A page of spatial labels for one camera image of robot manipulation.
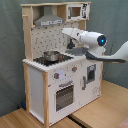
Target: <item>gray wall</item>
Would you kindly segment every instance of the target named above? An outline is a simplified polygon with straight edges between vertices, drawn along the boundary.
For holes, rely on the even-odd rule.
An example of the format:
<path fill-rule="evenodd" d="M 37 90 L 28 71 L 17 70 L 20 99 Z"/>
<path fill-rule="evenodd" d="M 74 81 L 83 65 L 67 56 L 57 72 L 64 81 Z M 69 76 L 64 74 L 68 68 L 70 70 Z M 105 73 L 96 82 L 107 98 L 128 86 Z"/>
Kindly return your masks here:
<path fill-rule="evenodd" d="M 128 40 L 128 1 L 90 1 L 92 4 L 87 30 L 104 33 L 108 40 L 106 54 L 113 54 Z M 21 101 L 25 101 L 22 66 L 25 55 L 20 4 L 42 2 L 60 0 L 0 0 L 0 116 L 12 112 Z M 128 63 L 105 63 L 103 79 L 128 88 L 127 67 Z"/>
<path fill-rule="evenodd" d="M 114 54 L 124 42 L 128 41 L 128 0 L 91 0 L 91 2 L 87 30 L 104 33 L 107 37 L 105 54 Z M 103 79 L 128 88 L 128 62 L 104 63 Z"/>

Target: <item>backsplash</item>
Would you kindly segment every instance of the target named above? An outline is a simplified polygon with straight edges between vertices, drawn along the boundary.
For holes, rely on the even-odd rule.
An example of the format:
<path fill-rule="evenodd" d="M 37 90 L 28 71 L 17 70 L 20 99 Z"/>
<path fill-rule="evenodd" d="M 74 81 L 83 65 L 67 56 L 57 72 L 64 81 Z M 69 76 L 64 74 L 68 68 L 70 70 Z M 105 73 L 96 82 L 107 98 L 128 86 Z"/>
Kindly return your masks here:
<path fill-rule="evenodd" d="M 35 27 L 32 34 L 33 58 L 43 55 L 49 50 L 64 51 L 70 43 L 70 37 L 62 34 L 63 28 L 78 28 L 79 22 L 50 25 L 47 27 Z"/>

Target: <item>sink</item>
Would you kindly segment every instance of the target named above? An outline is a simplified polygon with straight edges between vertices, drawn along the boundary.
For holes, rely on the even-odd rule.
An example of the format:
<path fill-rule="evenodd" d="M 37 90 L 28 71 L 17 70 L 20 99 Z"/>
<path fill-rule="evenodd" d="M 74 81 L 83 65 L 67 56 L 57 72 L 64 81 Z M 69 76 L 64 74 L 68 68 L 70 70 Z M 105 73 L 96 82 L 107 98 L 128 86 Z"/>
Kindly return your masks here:
<path fill-rule="evenodd" d="M 87 52 L 88 48 L 86 47 L 77 47 L 77 48 L 73 48 L 73 49 L 68 49 L 65 51 L 65 53 L 74 55 L 74 56 L 82 56 L 85 55 Z"/>

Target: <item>oven window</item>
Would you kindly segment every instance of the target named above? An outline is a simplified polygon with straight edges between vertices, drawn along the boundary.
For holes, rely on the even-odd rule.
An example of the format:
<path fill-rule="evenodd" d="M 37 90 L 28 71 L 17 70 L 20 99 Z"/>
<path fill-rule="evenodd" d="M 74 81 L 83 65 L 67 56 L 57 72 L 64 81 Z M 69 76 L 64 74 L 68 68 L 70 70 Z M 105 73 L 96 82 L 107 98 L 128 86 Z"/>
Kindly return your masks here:
<path fill-rule="evenodd" d="M 56 111 L 73 103 L 73 85 L 56 92 Z"/>

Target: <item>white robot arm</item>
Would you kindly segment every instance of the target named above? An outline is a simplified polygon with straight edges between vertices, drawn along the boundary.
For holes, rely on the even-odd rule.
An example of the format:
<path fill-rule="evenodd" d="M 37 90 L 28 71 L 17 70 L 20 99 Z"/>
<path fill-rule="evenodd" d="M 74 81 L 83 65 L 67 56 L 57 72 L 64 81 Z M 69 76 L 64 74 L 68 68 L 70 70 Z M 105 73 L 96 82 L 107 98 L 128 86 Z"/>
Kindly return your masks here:
<path fill-rule="evenodd" d="M 121 48 L 111 56 L 103 56 L 98 54 L 98 48 L 106 45 L 106 37 L 97 32 L 83 31 L 77 28 L 63 28 L 63 34 L 69 35 L 76 39 L 80 44 L 89 46 L 86 58 L 88 60 L 97 60 L 104 62 L 124 63 L 128 61 L 128 41 L 124 43 Z"/>

